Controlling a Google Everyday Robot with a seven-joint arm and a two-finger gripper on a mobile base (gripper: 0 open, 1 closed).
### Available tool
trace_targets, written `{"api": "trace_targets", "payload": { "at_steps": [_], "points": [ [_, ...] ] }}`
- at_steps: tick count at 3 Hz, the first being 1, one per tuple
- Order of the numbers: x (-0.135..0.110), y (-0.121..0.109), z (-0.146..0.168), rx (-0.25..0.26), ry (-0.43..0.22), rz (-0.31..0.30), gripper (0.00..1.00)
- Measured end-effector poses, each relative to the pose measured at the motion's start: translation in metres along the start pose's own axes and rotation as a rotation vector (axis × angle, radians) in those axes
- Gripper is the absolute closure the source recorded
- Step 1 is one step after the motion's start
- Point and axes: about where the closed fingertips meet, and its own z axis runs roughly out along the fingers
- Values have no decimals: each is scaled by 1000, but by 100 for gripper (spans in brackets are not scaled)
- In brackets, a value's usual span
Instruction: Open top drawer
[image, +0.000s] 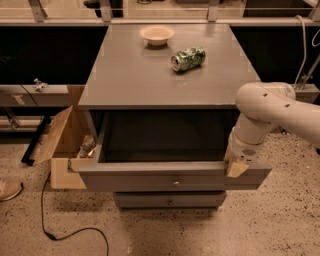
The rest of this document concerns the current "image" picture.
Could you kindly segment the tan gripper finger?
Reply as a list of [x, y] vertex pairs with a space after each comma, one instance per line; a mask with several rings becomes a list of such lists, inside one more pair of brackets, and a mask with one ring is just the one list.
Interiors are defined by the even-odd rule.
[[228, 177], [237, 178], [242, 175], [249, 168], [246, 160], [231, 159], [228, 163], [226, 174]]

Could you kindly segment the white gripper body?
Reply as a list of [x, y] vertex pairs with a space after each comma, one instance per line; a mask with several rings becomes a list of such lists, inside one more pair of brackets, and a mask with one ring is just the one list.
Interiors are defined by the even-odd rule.
[[243, 161], [256, 161], [263, 144], [248, 144], [240, 140], [234, 131], [231, 131], [228, 138], [228, 146], [226, 149], [226, 161], [231, 159]]

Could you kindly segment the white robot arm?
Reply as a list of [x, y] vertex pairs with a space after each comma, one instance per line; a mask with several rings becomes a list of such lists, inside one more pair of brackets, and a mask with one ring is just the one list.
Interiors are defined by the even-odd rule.
[[320, 148], [320, 106], [297, 101], [291, 85], [247, 83], [238, 89], [235, 103], [240, 115], [224, 157], [228, 177], [239, 177], [257, 161], [265, 137], [278, 126]]

